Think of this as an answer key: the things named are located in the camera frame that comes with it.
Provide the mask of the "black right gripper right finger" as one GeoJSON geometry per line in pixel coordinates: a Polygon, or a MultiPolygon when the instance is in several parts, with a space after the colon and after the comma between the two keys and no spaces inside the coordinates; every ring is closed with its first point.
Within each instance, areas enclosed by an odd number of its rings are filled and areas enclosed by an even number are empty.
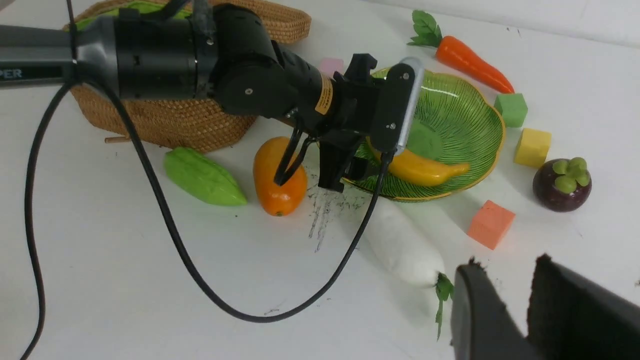
{"type": "Polygon", "coordinates": [[[527,341],[544,360],[637,360],[640,308],[544,254],[535,261],[527,341]]]}

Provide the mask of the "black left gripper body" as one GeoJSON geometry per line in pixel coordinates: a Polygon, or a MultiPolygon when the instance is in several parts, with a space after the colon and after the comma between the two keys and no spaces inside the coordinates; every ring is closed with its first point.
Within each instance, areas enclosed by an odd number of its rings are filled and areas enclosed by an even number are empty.
{"type": "Polygon", "coordinates": [[[298,60],[298,131],[339,149],[354,149],[368,137],[375,150],[399,150],[401,66],[379,78],[371,73],[377,64],[370,54],[354,54],[345,73],[327,76],[298,60]]]}

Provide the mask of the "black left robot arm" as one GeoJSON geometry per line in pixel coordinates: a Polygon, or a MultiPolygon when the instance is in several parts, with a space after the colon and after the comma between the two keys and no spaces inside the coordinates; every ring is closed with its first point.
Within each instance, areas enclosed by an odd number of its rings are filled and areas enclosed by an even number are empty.
{"type": "Polygon", "coordinates": [[[282,186],[320,142],[323,188],[342,191],[358,178],[355,159],[365,137],[387,157],[402,149],[403,114],[384,123],[398,104],[398,80],[375,79],[369,54],[355,54],[345,75],[329,77],[271,39],[252,10],[224,3],[177,14],[183,0],[140,13],[122,8],[76,33],[1,27],[1,86],[36,87],[78,79],[103,84],[121,100],[214,100],[234,116],[288,122],[294,132],[275,171],[282,186]]]}

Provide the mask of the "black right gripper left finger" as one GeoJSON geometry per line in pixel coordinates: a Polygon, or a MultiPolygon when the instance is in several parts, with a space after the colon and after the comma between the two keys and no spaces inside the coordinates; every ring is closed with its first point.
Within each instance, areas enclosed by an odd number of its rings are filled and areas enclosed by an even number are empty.
{"type": "Polygon", "coordinates": [[[451,345],[457,360],[539,360],[480,262],[455,269],[451,345]]]}

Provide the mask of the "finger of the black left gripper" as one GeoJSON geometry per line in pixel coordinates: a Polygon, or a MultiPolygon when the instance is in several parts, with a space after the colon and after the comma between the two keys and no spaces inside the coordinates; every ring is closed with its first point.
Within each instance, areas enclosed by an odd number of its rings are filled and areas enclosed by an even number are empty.
{"type": "Polygon", "coordinates": [[[341,148],[329,142],[320,142],[318,187],[327,191],[343,193],[345,185],[341,182],[345,171],[352,162],[358,146],[341,148]]]}
{"type": "Polygon", "coordinates": [[[346,182],[362,182],[373,175],[373,166],[368,159],[349,156],[345,166],[346,182]]]}

